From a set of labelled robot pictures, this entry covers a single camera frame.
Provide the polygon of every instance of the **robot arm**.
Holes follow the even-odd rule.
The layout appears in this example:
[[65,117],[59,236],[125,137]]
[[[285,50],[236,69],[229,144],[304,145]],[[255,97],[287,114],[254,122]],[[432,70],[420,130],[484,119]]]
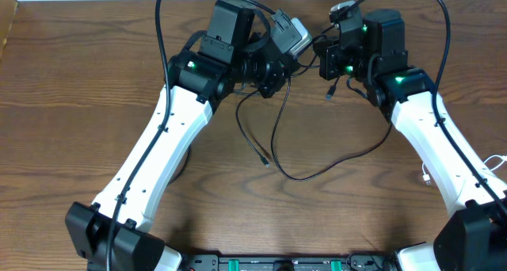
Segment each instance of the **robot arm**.
[[[451,132],[452,138],[480,171],[481,176],[487,179],[497,196],[504,198],[507,184],[482,163],[454,125],[440,95],[437,98],[437,105],[445,117],[444,125]],[[435,125],[431,93],[415,94],[409,96],[408,101],[398,102],[394,107],[392,123],[410,141],[428,167],[451,217],[435,242],[400,250],[397,255],[400,267],[403,271],[440,271],[449,269],[449,265],[452,269],[457,267],[458,270],[468,270],[471,266],[477,268],[478,263],[482,267],[486,266],[485,262],[481,262],[483,258],[488,258],[491,262],[498,256],[488,253],[489,250],[495,249],[490,244],[489,238],[497,236],[490,233],[490,229],[497,224],[490,223],[490,218],[482,215],[479,207],[488,203],[492,205],[493,199],[485,189],[476,185],[477,179],[465,166],[441,129]],[[472,220],[462,220],[463,217],[471,216]],[[466,227],[469,231],[461,232],[461,227],[463,229]]]
[[[162,133],[132,182],[120,210],[119,223],[126,223],[129,219],[131,223],[135,222],[137,231],[150,231],[167,183],[190,143],[212,118],[212,107],[209,102],[200,103],[196,101],[196,98],[195,93],[179,86],[171,90],[171,116],[167,124],[167,132]],[[93,200],[92,204],[100,205],[102,215],[112,217],[117,196],[124,187],[128,175],[146,150],[151,137],[156,133],[165,109],[166,88],[164,87],[160,92],[153,116],[134,149],[116,176]]]
[[[487,179],[497,196],[503,198],[504,191],[507,191],[507,185],[497,178],[476,155],[454,125],[440,95],[437,98],[437,105],[440,114],[445,117],[444,125],[451,132],[452,138],[472,161],[481,176]],[[493,201],[485,189],[476,185],[477,179],[465,166],[441,129],[435,125],[430,92],[415,94],[409,96],[408,101],[397,103],[392,123],[410,141],[428,167],[442,194],[449,217],[454,215],[456,211],[466,208],[466,203],[469,200],[475,200],[477,204]]]
[[[250,35],[254,16],[266,33]],[[253,82],[262,97],[271,97],[288,75],[299,69],[297,57],[306,49],[311,35],[297,19],[282,10],[272,14],[272,29],[264,15],[242,0],[218,0],[208,31],[192,35],[168,64],[171,112],[166,130],[153,146],[128,187],[117,223],[111,221],[119,194],[166,111],[163,88],[157,107],[117,175],[90,207],[74,203],[66,225],[77,253],[104,265],[108,230],[112,229],[111,266],[120,270],[174,271],[181,255],[147,232],[151,229],[164,189],[177,164],[197,133],[209,122],[219,103],[237,82]],[[192,52],[197,40],[200,50]]]

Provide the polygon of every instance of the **white cable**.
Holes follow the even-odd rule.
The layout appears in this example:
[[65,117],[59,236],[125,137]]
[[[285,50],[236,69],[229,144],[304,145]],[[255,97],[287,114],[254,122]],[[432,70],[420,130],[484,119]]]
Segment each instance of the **white cable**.
[[[495,158],[495,157],[498,157],[499,159],[501,159],[501,162],[498,165],[496,165],[494,168],[491,168],[490,169],[491,171],[495,171],[496,169],[500,168],[500,166],[502,166],[505,162],[507,162],[507,155],[491,155],[486,160],[484,160],[484,164],[486,164],[486,162],[488,162],[490,159]],[[422,177],[425,179],[425,177],[426,177],[426,175],[428,175],[428,173],[426,173],[424,162],[422,163],[421,168],[422,168]]]
[[500,168],[500,166],[502,166],[503,163],[505,163],[505,161],[507,161],[507,155],[491,155],[490,157],[488,157],[488,159],[484,160],[484,164],[486,164],[486,162],[488,162],[488,160],[490,160],[494,157],[500,158],[501,162],[498,165],[496,165],[494,168],[490,169],[491,171],[495,171],[496,169]]

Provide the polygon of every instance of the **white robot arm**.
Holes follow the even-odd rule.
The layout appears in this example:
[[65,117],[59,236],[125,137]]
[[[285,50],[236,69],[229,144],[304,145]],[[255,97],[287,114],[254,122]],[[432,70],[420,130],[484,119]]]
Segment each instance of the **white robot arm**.
[[[477,156],[461,132],[454,125],[444,107],[442,98],[437,96],[440,114],[445,117],[444,125],[452,138],[499,198],[504,198],[507,184],[497,178]],[[441,129],[435,125],[431,105],[431,93],[424,92],[408,97],[408,101],[397,103],[392,117],[393,125],[410,141],[416,152],[426,164],[435,181],[449,217],[456,211],[466,208],[469,200],[478,204],[492,202],[485,189],[477,184],[463,160],[448,142]],[[403,271],[440,271],[436,262],[433,243],[425,243],[400,250],[398,262]]]
[[[202,104],[196,101],[196,98],[195,93],[179,86],[175,86],[171,90],[172,104],[167,133],[162,133],[135,176],[121,207],[118,216],[119,223],[125,223],[127,219],[131,219],[136,222],[136,230],[146,233],[150,231],[167,183],[172,178],[190,143],[212,118],[213,112],[209,102],[206,101]],[[104,216],[112,217],[117,196],[156,133],[162,122],[165,109],[166,88],[164,87],[160,92],[153,116],[134,149],[116,176],[93,200],[93,203],[101,205],[100,213]]]

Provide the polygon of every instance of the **cable clip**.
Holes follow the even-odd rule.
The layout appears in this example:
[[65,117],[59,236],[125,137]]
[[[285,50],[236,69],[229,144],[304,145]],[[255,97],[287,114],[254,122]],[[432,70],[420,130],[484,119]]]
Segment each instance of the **cable clip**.
[[[114,200],[118,201],[118,200],[120,200],[121,197],[122,197],[121,194],[119,194],[118,196],[116,196],[116,199],[114,199]],[[126,204],[127,203],[127,197],[123,196],[123,198],[124,199],[122,200],[121,204]]]
[[478,181],[478,183],[475,183],[475,187],[480,187],[481,185],[484,185],[488,182],[488,179],[486,178],[481,178],[481,180]]
[[440,125],[444,125],[444,122],[445,122],[445,117],[441,117],[440,120],[438,120],[436,123],[435,123],[435,128],[438,126],[438,124]]
[[162,129],[164,132],[168,132],[169,131],[169,128],[166,128],[166,129],[162,128],[161,124],[158,126],[158,129]]

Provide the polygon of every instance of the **wooden table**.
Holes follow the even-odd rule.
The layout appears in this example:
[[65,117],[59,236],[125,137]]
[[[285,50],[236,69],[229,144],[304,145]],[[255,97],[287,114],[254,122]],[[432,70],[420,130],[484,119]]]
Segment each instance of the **wooden table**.
[[[346,0],[267,0],[316,34]],[[482,158],[507,148],[507,0],[445,0],[452,45],[441,94]],[[165,1],[168,56],[208,27],[214,1]],[[410,63],[435,76],[444,23],[433,0],[371,0],[402,12]],[[308,61],[310,53],[303,60]],[[311,71],[293,81],[277,150],[296,177],[370,147],[387,123],[343,80]],[[0,269],[83,270],[64,225],[120,168],[158,100],[162,68],[154,1],[21,3],[0,62]],[[242,107],[266,149],[284,94]],[[339,254],[432,240],[448,220],[421,160],[398,132],[373,153],[308,182],[266,169],[222,102],[193,143],[184,176],[162,198],[151,233],[182,252]],[[497,173],[505,179],[506,169]]]

